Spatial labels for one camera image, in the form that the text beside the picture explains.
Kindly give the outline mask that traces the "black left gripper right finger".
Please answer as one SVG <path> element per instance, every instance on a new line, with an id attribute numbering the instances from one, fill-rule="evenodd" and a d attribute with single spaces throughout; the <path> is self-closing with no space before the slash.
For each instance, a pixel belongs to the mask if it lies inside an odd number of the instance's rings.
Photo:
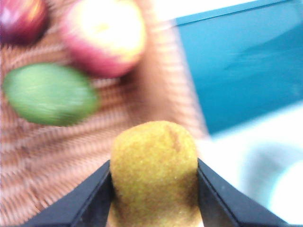
<path id="1" fill-rule="evenodd" d="M 198 159 L 198 202 L 205 227 L 292 227 Z"/>

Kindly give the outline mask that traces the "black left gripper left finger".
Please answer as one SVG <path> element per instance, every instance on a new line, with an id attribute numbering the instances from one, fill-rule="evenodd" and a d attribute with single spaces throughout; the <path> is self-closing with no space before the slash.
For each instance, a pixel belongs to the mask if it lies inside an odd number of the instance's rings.
<path id="1" fill-rule="evenodd" d="M 113 198 L 108 160 L 70 193 L 41 211 L 23 227 L 104 227 Z"/>

